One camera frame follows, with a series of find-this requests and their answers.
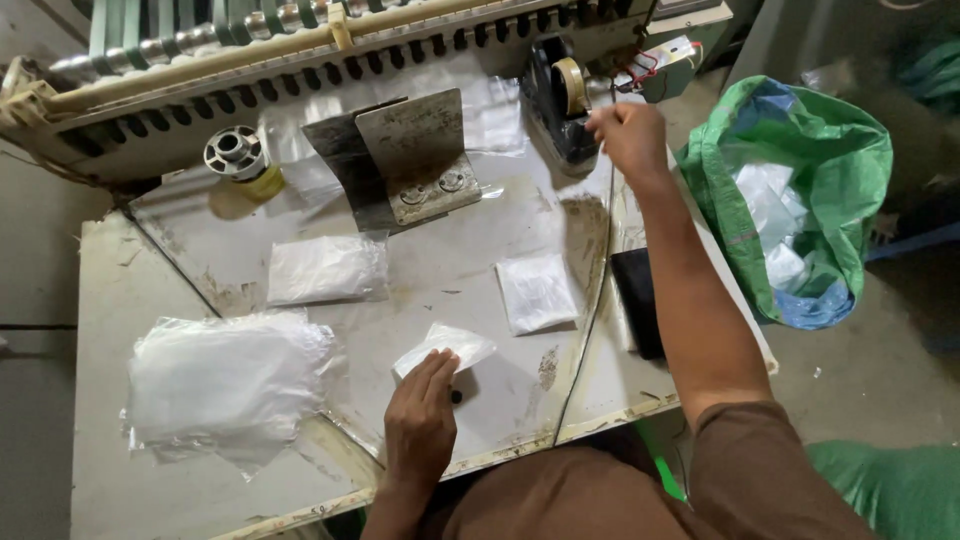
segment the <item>metal plate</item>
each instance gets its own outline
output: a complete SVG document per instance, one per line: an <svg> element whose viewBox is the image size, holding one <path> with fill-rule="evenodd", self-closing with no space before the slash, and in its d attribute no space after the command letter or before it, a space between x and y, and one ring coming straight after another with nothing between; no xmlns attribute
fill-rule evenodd
<svg viewBox="0 0 960 540"><path fill-rule="evenodd" d="M464 153L459 88L359 114L356 127L386 180L399 225L480 200Z"/></svg>

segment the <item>tape roll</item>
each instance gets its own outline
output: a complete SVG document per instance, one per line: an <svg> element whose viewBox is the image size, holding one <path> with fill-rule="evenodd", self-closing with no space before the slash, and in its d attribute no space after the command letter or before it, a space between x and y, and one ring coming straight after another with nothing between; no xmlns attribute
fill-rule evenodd
<svg viewBox="0 0 960 540"><path fill-rule="evenodd" d="M584 74L580 71L577 62L571 57L566 57L553 62L550 67L566 90L566 114L584 112L587 103L587 85L584 84Z"/></svg>

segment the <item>concrete floor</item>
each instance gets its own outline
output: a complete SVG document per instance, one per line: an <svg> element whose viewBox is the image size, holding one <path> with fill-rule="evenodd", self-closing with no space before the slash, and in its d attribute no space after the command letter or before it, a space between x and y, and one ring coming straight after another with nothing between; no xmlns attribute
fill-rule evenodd
<svg viewBox="0 0 960 540"><path fill-rule="evenodd" d="M707 120L728 74L701 75L684 94L658 105L667 143L680 150ZM763 328L780 361L774 394L805 443L850 439L879 447L960 446L960 355L933 354L960 336L960 245L867 265L861 302L835 327ZM689 465L689 430L681 412L651 419L671 469L675 446Z"/></svg>
<svg viewBox="0 0 960 540"><path fill-rule="evenodd" d="M681 148L690 129L706 120L725 76L724 71L708 73L681 97L660 104L672 149ZM33 168L7 170L22 176L24 183L36 174ZM0 182L0 203L4 205L0 217L16 216L0 228L10 236L4 236L5 245L27 250L48 245L46 236L61 241L79 231L81 219L99 217L108 207L108 199L91 201L85 188L59 179L33 182L50 191L30 195L17 191L24 183ZM43 207L49 207L51 200L72 203L69 208L57 208L53 217L45 216ZM27 201L47 203L30 209L23 204ZM64 215L72 216L72 222L62 222ZM816 332L780 326L764 329L780 360L780 374L773 378L775 393L804 441L845 438L887 447L958 444L960 357L936 356L924 348L925 342L935 350L946 339L955 340L955 329L960 328L958 252L953 246L868 265L862 302L834 328ZM42 259L31 258L30 264L36 268L59 264L76 268L75 244L64 243L53 255L33 253L30 257ZM0 325L22 322L69 328L75 324L76 270L72 274L38 274L25 272L30 270L28 266L4 269L3 298L23 295L32 287L38 295L35 302L26 298L23 302L44 309L0 302L0 308L7 308ZM15 279L7 279L10 272ZM33 283L37 280L48 283ZM28 312L29 320L17 320ZM6 334L13 338L13 352L0 355L0 432L18 436L4 437L0 444L0 485L17 489L0 496L0 523L6 524L5 532L11 537L65 538L69 530L74 332L49 333L47 339L29 332ZM817 368L819 377L815 377ZM674 437L684 426L682 414L677 409L651 422L668 452L671 468L679 474L683 468L676 454L684 457L685 464L690 455L689 430Z"/></svg>

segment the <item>green sack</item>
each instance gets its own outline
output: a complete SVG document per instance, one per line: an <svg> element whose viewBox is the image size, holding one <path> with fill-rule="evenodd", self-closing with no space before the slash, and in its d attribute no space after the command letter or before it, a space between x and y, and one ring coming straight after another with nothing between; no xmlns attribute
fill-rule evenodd
<svg viewBox="0 0 960 540"><path fill-rule="evenodd" d="M880 538L960 538L960 449L828 441L807 446L806 454Z"/></svg>
<svg viewBox="0 0 960 540"><path fill-rule="evenodd" d="M755 312L812 330L852 311L893 165L883 126L849 103L752 77L727 90L677 159ZM748 188L760 198L748 203Z"/></svg>

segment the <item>metal spool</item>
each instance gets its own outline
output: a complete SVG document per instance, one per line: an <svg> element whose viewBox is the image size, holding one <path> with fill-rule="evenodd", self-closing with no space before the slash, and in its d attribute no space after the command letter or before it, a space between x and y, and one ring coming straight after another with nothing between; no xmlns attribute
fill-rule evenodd
<svg viewBox="0 0 960 540"><path fill-rule="evenodd" d="M252 182L270 165L250 126L232 126L206 142L204 162L211 171L237 183Z"/></svg>

